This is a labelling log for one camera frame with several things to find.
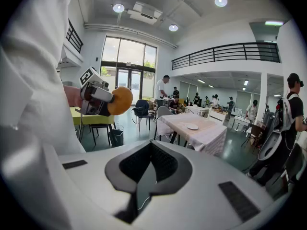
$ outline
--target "glass door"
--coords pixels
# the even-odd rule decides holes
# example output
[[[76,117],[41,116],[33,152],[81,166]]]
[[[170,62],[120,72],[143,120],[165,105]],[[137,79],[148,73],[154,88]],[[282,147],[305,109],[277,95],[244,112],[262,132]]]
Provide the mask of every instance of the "glass door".
[[[117,69],[117,84],[116,86],[124,86],[131,90],[133,94],[132,105],[141,99],[141,75],[142,71],[132,69]]]

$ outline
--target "plate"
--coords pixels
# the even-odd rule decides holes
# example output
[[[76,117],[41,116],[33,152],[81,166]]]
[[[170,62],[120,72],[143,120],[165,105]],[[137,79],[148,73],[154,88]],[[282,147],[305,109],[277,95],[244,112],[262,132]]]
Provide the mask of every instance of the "plate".
[[[189,128],[189,129],[198,129],[198,126],[195,125],[195,124],[186,124],[186,127]]]

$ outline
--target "air conditioner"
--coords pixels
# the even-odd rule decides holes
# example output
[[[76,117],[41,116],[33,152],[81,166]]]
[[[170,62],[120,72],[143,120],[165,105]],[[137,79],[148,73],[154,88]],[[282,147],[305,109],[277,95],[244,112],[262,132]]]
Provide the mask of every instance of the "air conditioner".
[[[151,5],[137,1],[133,10],[128,10],[128,14],[132,19],[152,25],[158,20],[162,12]]]

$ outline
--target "trash can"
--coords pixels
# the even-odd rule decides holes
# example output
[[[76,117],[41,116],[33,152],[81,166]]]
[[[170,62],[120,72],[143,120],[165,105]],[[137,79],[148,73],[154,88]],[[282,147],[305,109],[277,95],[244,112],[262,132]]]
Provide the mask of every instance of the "trash can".
[[[119,147],[119,146],[124,145],[124,127],[121,125],[116,125],[116,128],[113,129],[113,134],[115,136],[115,142],[113,140],[111,132],[109,132],[109,137],[110,137],[112,146]]]

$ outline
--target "yellow tablecloth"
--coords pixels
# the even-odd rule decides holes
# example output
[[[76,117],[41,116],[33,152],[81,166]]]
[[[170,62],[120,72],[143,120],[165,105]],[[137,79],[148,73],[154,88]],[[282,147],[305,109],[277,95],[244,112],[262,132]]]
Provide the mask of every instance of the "yellow tablecloth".
[[[79,107],[71,107],[71,115],[73,119],[74,125],[80,124],[81,114],[76,112],[75,109],[80,110]],[[84,125],[95,125],[95,124],[113,124],[114,123],[114,116],[110,115],[101,116],[101,115],[83,115],[82,122]]]

